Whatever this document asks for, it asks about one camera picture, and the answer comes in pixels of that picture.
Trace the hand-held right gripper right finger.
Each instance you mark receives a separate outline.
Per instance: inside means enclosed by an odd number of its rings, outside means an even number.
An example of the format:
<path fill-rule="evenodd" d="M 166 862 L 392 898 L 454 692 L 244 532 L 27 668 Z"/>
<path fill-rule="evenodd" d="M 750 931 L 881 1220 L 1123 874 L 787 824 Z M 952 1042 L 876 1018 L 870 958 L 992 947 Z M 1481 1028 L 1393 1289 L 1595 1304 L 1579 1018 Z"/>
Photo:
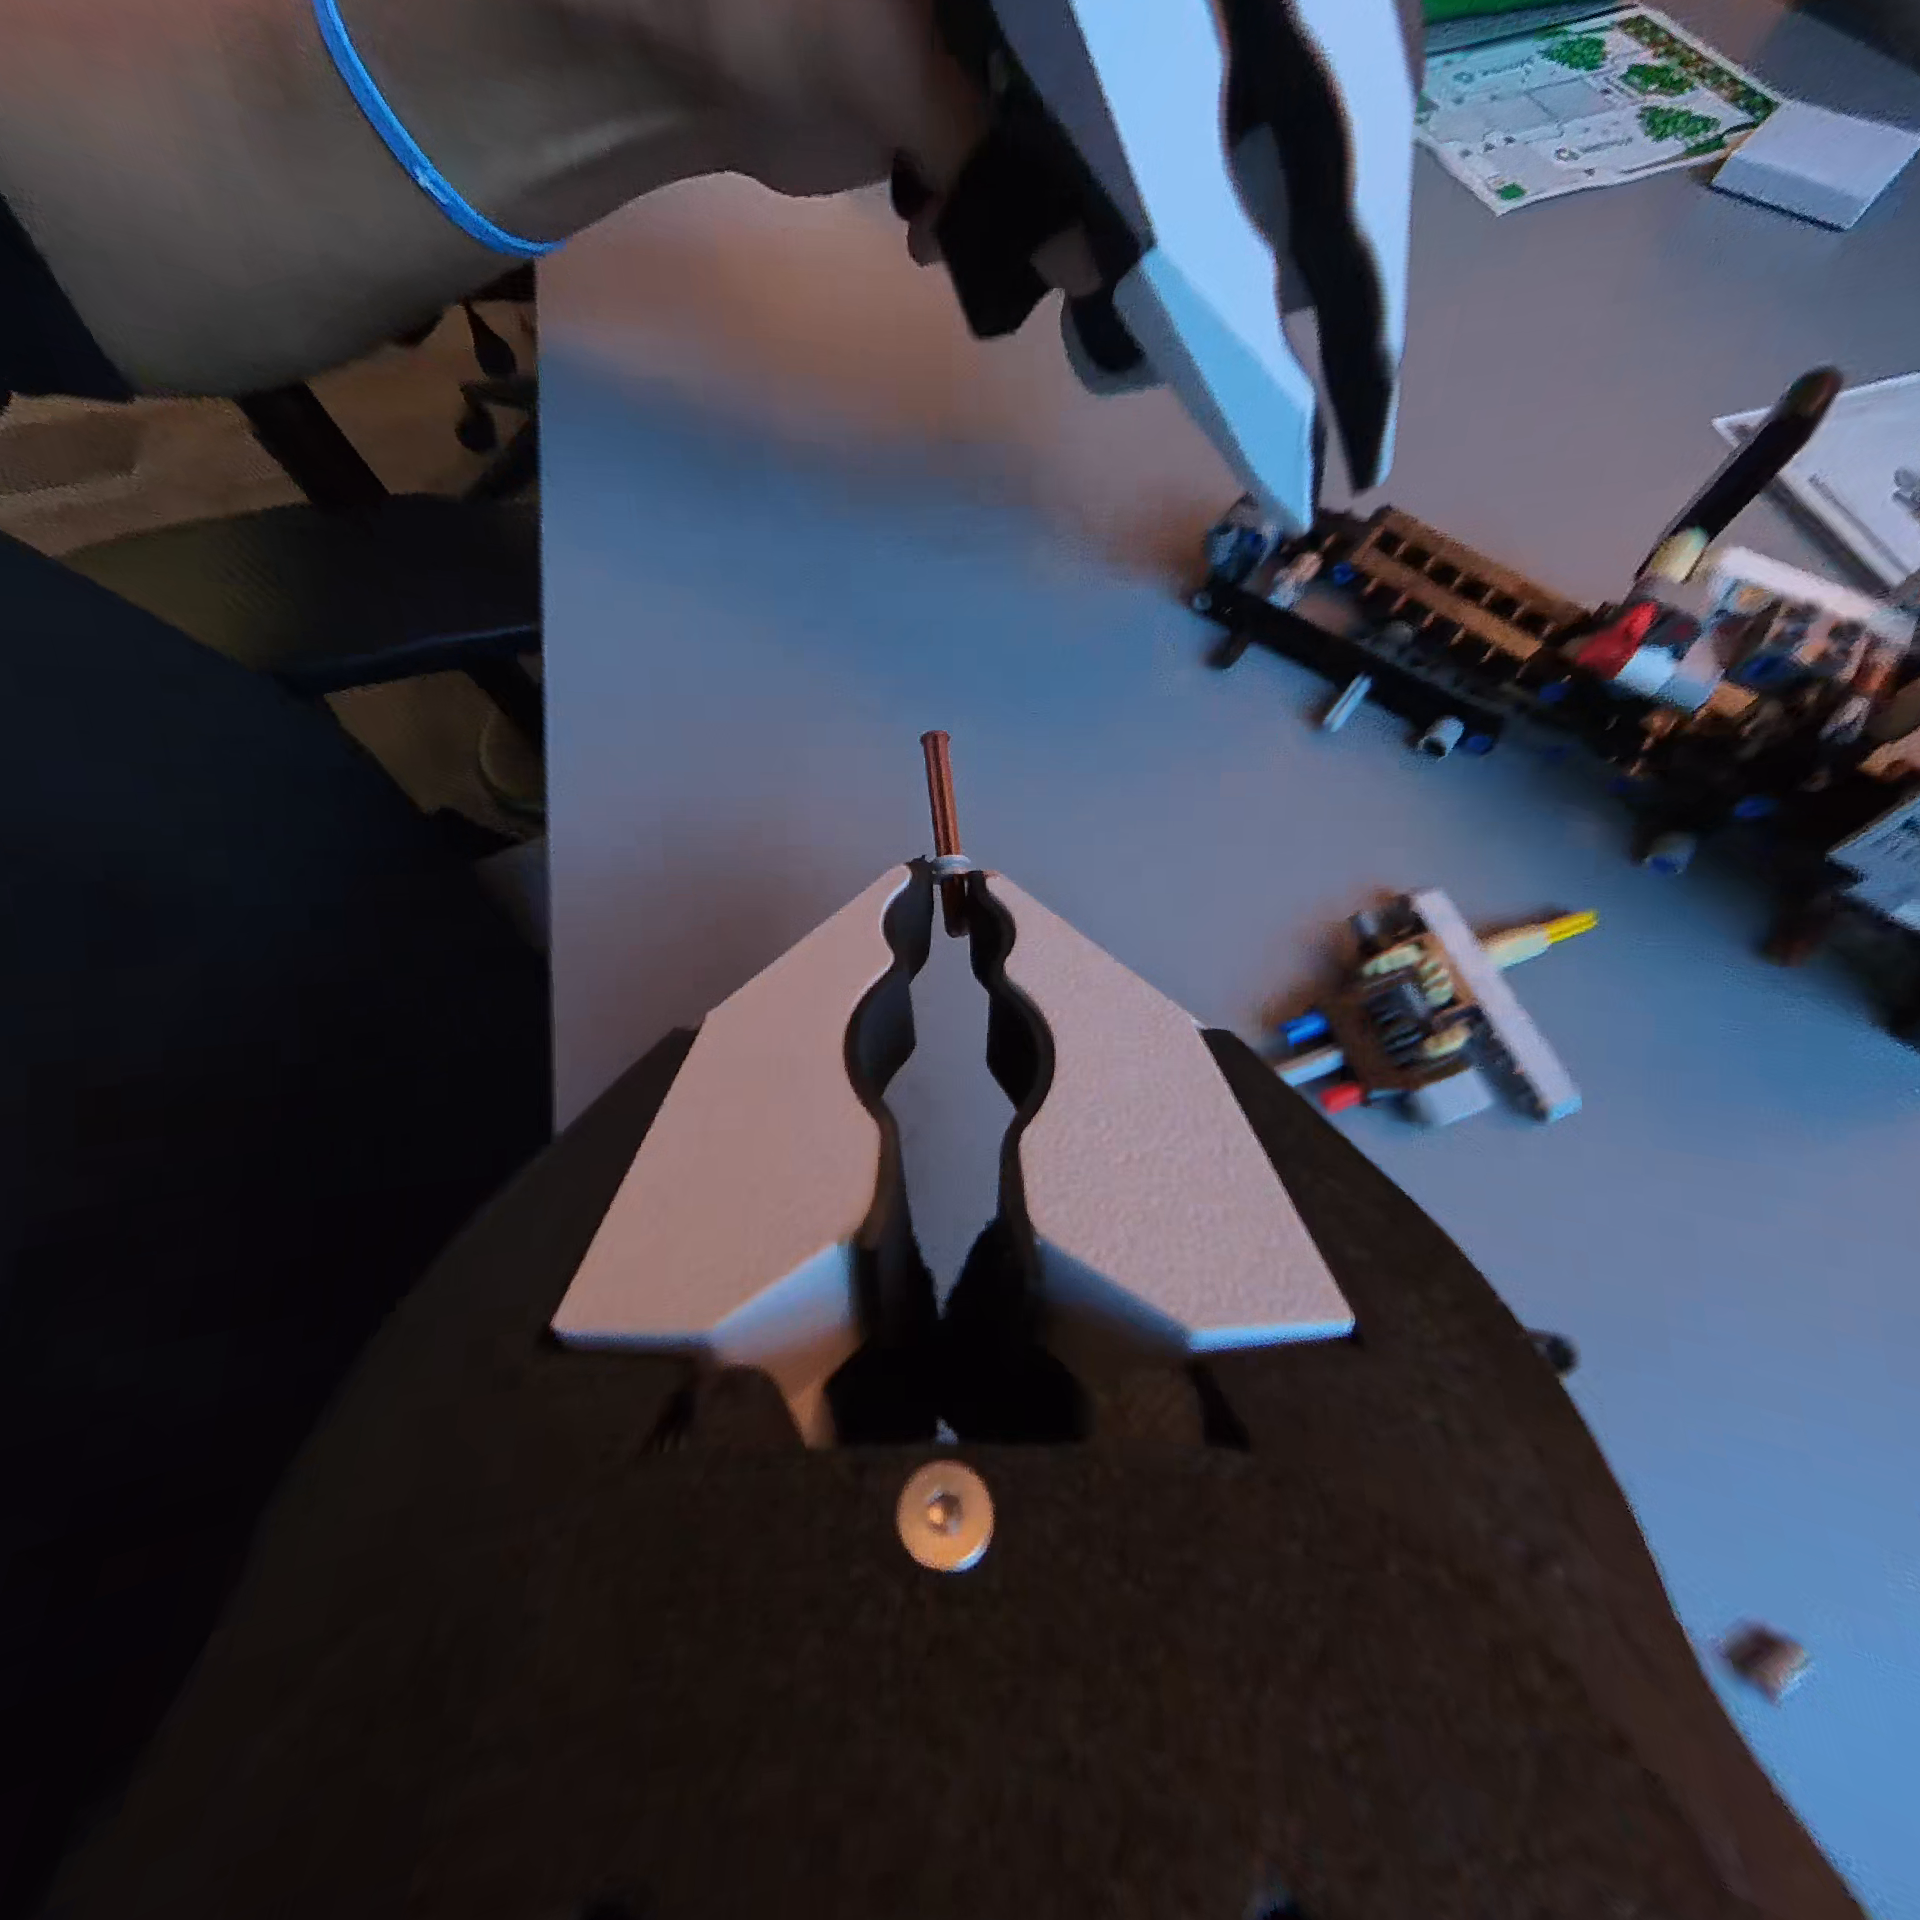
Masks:
<path fill-rule="evenodd" d="M 988 1067 L 1014 1106 L 1000 1224 L 1064 1358 L 1207 1358 L 1350 1338 L 1206 1028 L 1009 877 L 968 875 Z"/>

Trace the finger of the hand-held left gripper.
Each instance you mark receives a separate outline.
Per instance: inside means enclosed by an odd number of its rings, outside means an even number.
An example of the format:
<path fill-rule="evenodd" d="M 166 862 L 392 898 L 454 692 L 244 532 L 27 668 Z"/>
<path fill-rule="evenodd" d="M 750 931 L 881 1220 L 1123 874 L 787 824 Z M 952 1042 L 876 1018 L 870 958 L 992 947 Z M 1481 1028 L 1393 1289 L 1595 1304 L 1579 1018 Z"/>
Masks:
<path fill-rule="evenodd" d="M 1167 388 L 1266 517 L 1316 505 L 1316 395 L 1281 269 L 1225 146 L 1231 43 L 1211 3 L 994 3 L 1018 75 L 1079 162 L 1100 293 L 1064 309 L 1098 395 Z"/>
<path fill-rule="evenodd" d="M 1352 485 L 1395 457 L 1424 17 L 1401 3 L 1225 3 L 1223 132 L 1281 273 L 1313 312 L 1329 421 Z"/>

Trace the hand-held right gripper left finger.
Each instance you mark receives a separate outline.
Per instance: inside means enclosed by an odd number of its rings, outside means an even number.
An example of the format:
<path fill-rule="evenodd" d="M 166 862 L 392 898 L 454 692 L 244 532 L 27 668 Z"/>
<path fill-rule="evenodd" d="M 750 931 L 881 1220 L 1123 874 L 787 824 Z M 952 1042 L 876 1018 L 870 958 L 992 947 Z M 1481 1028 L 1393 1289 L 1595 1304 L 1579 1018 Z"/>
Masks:
<path fill-rule="evenodd" d="M 756 1369 L 832 1443 L 827 1384 L 914 1254 L 882 1093 L 921 965 L 914 859 L 710 1011 L 552 1316 L 563 1347 Z"/>

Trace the brown lego axle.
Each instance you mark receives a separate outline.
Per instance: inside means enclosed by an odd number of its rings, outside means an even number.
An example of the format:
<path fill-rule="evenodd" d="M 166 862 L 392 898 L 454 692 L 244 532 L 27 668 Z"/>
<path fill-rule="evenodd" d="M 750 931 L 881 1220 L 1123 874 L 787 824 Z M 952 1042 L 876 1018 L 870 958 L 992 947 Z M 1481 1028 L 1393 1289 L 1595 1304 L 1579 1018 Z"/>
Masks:
<path fill-rule="evenodd" d="M 943 892 L 944 928 L 954 939 L 961 939 L 970 934 L 970 877 L 975 862 L 959 824 L 952 736 L 944 729 L 931 729 L 919 736 L 919 746 L 928 789 L 931 868 Z"/>

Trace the large black lego build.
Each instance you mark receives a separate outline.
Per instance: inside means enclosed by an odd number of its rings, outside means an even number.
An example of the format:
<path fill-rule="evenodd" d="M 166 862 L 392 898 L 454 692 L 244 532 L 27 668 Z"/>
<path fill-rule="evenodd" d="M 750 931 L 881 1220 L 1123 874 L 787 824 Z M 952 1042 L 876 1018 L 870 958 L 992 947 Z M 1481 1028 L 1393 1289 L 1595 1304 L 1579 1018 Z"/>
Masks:
<path fill-rule="evenodd" d="M 1508 729 L 1585 749 L 1639 806 L 1655 868 L 1764 830 L 1783 965 L 1844 921 L 1915 945 L 1915 588 L 1865 595 L 1721 539 L 1840 397 L 1835 368 L 1796 377 L 1594 608 L 1393 508 L 1286 536 L 1244 496 L 1207 532 L 1192 611 L 1217 668 L 1258 645 L 1331 683 L 1329 729 L 1378 704 L 1439 758 Z"/>

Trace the person's left forearm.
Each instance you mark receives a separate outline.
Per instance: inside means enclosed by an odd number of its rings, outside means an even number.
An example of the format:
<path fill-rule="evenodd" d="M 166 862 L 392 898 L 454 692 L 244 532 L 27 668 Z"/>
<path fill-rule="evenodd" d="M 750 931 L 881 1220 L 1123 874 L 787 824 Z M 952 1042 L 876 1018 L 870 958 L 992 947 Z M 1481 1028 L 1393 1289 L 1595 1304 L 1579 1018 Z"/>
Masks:
<path fill-rule="evenodd" d="M 147 395 L 313 377 L 513 275 L 396 162 L 313 5 L 3 5 L 3 185 Z"/>

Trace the lego instruction booklet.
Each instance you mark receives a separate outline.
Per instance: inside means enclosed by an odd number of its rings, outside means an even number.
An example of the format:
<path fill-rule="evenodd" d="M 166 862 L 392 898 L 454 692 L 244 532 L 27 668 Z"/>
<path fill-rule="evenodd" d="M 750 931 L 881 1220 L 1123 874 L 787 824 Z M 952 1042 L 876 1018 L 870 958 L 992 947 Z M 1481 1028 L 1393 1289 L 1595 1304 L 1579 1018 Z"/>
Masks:
<path fill-rule="evenodd" d="M 1423 149 L 1496 216 L 1718 165 L 1783 97 L 1668 14 L 1611 5 L 1426 58 Z"/>

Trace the small brown lego assembly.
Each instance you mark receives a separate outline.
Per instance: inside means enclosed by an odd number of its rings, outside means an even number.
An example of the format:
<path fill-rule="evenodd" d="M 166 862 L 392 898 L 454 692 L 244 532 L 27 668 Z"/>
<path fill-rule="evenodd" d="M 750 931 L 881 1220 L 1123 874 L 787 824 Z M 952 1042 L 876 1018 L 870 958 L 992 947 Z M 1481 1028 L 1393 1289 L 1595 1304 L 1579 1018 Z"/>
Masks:
<path fill-rule="evenodd" d="M 1350 966 L 1281 1022 L 1266 1059 L 1329 1116 L 1386 1106 L 1436 1132 L 1508 1105 L 1569 1121 L 1577 1082 L 1508 974 L 1598 923 L 1583 907 L 1478 931 L 1441 890 L 1388 896 L 1352 916 Z"/>

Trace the small loose lego piece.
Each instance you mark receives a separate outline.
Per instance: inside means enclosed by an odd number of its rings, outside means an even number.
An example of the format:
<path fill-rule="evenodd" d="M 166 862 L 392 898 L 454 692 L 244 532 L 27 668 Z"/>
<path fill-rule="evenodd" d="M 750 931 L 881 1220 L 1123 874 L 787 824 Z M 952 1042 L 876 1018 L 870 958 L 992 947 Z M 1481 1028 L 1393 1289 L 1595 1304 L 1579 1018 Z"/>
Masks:
<path fill-rule="evenodd" d="M 1745 1686 L 1782 1706 L 1809 1676 L 1809 1649 L 1763 1620 L 1738 1624 L 1720 1643 L 1720 1659 Z"/>

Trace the person's left hand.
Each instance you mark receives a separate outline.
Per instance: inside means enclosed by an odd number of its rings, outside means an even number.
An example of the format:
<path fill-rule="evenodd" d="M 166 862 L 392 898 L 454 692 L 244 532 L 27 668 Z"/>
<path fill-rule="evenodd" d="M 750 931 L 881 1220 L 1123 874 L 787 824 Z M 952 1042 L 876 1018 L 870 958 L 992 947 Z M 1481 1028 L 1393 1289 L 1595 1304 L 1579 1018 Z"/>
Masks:
<path fill-rule="evenodd" d="M 494 221 L 571 237 L 665 185 L 788 196 L 947 188 L 983 97 L 907 3 L 351 3 L 348 29 L 425 154 Z"/>

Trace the small white box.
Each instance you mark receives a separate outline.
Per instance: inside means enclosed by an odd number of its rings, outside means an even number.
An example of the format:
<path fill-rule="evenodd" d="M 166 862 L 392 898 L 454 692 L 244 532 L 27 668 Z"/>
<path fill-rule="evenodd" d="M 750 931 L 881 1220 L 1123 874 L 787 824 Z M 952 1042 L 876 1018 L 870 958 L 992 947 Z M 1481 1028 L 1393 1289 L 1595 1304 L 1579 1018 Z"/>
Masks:
<path fill-rule="evenodd" d="M 1844 233 L 1915 156 L 1913 131 L 1787 101 L 1728 154 L 1713 189 Z"/>

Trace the white paper sheet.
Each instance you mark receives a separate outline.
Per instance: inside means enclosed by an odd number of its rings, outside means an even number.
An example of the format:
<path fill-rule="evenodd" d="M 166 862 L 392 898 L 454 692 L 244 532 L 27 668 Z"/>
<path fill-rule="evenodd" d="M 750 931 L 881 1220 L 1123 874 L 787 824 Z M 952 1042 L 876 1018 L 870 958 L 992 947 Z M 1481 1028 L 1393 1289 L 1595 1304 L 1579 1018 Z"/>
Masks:
<path fill-rule="evenodd" d="M 1835 541 L 1879 588 L 1918 569 L 1918 372 L 1847 387 L 1815 368 L 1833 397 L 1775 494 Z"/>

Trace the blue wristband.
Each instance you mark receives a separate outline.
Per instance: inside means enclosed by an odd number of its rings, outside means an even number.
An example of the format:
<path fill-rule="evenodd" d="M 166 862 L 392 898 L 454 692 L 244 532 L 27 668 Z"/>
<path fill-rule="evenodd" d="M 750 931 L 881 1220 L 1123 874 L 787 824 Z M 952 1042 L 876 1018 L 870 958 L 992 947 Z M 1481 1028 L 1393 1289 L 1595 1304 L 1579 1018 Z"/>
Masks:
<path fill-rule="evenodd" d="M 482 252 L 513 261 L 540 261 L 559 254 L 564 237 L 532 237 L 494 221 L 473 206 L 466 194 L 446 179 L 442 168 L 425 154 L 416 134 L 396 115 L 374 69 L 362 58 L 338 3 L 312 3 L 313 26 L 334 75 L 344 82 L 352 107 L 359 112 L 384 154 L 400 168 L 402 177 L 463 237 Z"/>

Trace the black office chair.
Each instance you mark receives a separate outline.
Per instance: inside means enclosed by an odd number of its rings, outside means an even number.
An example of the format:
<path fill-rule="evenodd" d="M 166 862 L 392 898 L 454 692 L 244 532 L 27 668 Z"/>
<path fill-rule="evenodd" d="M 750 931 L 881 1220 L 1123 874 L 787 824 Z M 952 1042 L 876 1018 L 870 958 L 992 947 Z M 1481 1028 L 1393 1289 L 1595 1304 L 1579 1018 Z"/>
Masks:
<path fill-rule="evenodd" d="M 123 536 L 64 565 L 312 704 L 463 675 L 540 749 L 537 376 L 478 313 L 535 296 L 535 269 L 516 267 L 463 304 L 478 380 L 458 436 L 491 457 L 465 491 L 392 491 L 298 381 L 235 408 L 299 504 Z"/>

